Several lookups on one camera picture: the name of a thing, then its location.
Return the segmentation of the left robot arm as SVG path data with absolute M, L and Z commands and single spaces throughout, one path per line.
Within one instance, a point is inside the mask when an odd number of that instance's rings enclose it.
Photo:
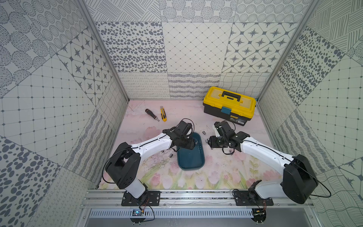
M 147 186 L 138 178 L 137 172 L 140 163 L 161 152 L 173 147 L 192 150 L 195 147 L 194 122 L 185 122 L 182 119 L 175 127 L 164 129 L 158 136 L 147 141 L 129 145 L 120 144 L 114 154 L 105 162 L 103 171 L 111 178 L 111 184 L 124 189 L 134 199 L 143 201 L 147 197 Z

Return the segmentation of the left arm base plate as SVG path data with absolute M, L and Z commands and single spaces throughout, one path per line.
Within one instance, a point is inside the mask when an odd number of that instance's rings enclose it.
M 161 192 L 146 190 L 139 198 L 133 197 L 129 192 L 123 194 L 122 206 L 159 206 Z

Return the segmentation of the teal plastic storage tray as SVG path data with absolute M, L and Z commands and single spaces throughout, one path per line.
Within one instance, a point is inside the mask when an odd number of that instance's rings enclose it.
M 201 136 L 194 132 L 192 138 L 195 146 L 192 150 L 177 147 L 177 162 L 180 169 L 184 171 L 198 170 L 205 164 L 205 155 Z

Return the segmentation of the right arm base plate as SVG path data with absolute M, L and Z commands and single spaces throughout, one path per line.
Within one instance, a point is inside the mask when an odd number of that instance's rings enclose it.
M 271 198 L 262 199 L 255 192 L 240 191 L 234 189 L 232 191 L 236 206 L 273 206 L 274 202 Z

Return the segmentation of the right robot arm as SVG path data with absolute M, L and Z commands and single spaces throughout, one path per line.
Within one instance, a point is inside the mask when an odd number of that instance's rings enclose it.
M 318 179 L 303 155 L 292 156 L 259 143 L 243 131 L 235 132 L 226 121 L 214 123 L 215 135 L 207 139 L 211 148 L 242 152 L 272 167 L 282 177 L 255 181 L 248 189 L 251 198 L 288 198 L 304 204 L 319 185 Z

